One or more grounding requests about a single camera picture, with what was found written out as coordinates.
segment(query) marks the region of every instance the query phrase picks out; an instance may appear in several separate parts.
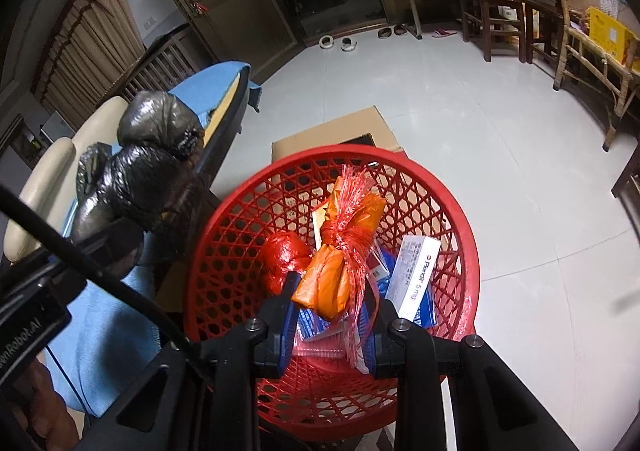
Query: beige sofa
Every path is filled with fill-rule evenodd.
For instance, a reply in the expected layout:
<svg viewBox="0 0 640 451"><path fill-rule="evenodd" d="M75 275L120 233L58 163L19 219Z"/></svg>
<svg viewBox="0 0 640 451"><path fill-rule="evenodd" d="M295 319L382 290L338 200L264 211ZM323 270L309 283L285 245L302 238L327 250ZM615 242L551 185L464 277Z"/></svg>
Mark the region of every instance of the beige sofa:
<svg viewBox="0 0 640 451"><path fill-rule="evenodd" d="M98 108L80 127L73 138L59 138L42 156L20 199L44 218L51 227L62 232L76 197L76 171L84 150L95 142L115 144L120 118L127 101L112 97ZM39 243L14 222L4 233L4 255L15 262L39 247Z"/></svg>

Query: tiled floor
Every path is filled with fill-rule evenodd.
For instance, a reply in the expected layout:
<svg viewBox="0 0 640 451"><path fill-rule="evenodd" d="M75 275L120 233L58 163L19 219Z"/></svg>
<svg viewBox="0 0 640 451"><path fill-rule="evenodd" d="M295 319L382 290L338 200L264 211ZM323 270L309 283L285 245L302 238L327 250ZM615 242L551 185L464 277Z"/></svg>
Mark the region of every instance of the tiled floor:
<svg viewBox="0 0 640 451"><path fill-rule="evenodd" d="M409 157L462 205L478 242L476 328L581 451L612 449L638 411L640 245L609 190L636 141L602 126L538 66L485 63L459 35L376 31L305 50L265 85L213 190L270 163L271 142L376 105Z"/></svg>

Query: red slipper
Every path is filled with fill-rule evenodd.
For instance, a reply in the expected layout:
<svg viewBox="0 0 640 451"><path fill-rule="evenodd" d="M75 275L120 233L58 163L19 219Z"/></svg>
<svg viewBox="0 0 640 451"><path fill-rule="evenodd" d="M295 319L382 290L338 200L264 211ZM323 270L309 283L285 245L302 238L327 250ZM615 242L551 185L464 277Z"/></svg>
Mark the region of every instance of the red slipper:
<svg viewBox="0 0 640 451"><path fill-rule="evenodd" d="M438 28L437 30L433 31L431 37L448 37L453 36L453 34L455 33L455 30L444 30L444 28Z"/></svg>

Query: red plastic basket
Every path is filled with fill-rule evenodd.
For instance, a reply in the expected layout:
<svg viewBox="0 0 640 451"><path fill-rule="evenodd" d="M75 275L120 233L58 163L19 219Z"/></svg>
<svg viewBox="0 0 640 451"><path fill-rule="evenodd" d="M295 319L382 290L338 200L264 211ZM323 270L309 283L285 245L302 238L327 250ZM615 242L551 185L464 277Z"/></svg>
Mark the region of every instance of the red plastic basket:
<svg viewBox="0 0 640 451"><path fill-rule="evenodd" d="M343 164L366 168L388 205L378 239L398 253L402 236L442 242L433 273L439 324L434 335L460 340L473 331L480 271L471 227L449 190L425 168L375 147L332 145L273 163L243 183L204 230L185 297L187 335L218 337L258 313L266 297L257 254L274 231L296 231L314 246L311 212L329 195ZM397 383L376 381L340 361L293 357L279 381L258 384L265 419L306 440L368 433L394 421Z"/></svg>

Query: beige curtain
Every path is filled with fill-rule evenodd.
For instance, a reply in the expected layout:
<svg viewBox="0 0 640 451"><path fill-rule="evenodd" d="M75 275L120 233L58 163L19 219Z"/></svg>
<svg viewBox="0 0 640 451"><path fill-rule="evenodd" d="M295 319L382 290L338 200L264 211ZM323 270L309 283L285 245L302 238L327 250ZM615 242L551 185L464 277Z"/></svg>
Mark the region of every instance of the beige curtain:
<svg viewBox="0 0 640 451"><path fill-rule="evenodd" d="M77 129L144 51L127 0L69 0L45 46L34 94Z"/></svg>

